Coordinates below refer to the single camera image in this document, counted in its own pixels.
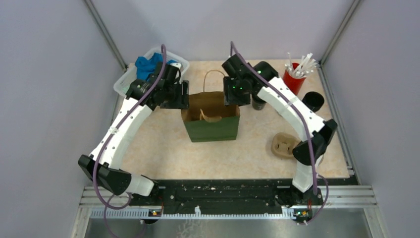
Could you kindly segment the green brown paper bag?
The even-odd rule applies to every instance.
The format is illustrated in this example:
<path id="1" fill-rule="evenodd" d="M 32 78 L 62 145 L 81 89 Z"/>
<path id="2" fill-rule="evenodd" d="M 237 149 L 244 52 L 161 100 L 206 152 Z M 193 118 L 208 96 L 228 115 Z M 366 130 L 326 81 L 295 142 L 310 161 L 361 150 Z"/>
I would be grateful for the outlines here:
<path id="1" fill-rule="evenodd" d="M 224 104 L 224 93 L 206 91 L 206 79 L 200 93 L 189 95 L 189 108 L 181 110 L 181 118 L 193 143 L 236 140 L 240 122 L 238 105 Z"/>

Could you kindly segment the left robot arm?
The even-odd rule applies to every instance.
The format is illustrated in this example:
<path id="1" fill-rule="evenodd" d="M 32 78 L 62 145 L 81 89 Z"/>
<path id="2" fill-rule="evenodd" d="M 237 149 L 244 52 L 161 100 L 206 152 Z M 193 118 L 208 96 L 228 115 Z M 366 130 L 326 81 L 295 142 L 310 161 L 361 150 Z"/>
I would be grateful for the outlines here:
<path id="1" fill-rule="evenodd" d="M 97 187 L 114 195 L 140 195 L 147 205 L 158 201 L 156 184 L 143 175 L 121 169 L 122 160 L 142 123 L 155 110 L 189 107 L 188 81 L 183 81 L 182 64 L 158 62 L 145 80 L 138 79 L 136 67 L 130 68 L 117 82 L 124 97 L 121 108 L 99 145 L 89 154 L 81 155 L 78 165 Z"/>

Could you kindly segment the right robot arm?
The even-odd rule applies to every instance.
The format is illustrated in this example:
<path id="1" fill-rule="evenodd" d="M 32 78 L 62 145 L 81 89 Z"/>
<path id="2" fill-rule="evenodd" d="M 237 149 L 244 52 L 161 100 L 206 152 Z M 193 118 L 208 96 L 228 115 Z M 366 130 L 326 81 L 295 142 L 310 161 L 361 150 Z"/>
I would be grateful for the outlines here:
<path id="1" fill-rule="evenodd" d="M 266 61 L 255 66 L 238 54 L 223 64 L 224 104 L 248 105 L 251 96 L 270 104 L 297 132 L 300 142 L 292 154 L 297 160 L 290 197 L 296 204 L 310 199 L 310 188 L 316 189 L 316 169 L 337 130 L 333 119 L 325 120 L 308 108 L 284 83 L 278 72 Z"/>

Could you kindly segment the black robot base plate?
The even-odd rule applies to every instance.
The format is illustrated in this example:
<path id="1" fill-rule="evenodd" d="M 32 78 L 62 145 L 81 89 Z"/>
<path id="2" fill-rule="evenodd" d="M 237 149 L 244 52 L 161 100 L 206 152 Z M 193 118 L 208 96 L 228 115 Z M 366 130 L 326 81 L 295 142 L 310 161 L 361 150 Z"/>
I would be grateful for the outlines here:
<path id="1" fill-rule="evenodd" d="M 134 194 L 131 206 L 158 206 L 166 215 L 280 214 L 294 205 L 307 208 L 323 203 L 320 190 L 301 192 L 288 179 L 189 179 L 158 180 L 150 196 Z"/>

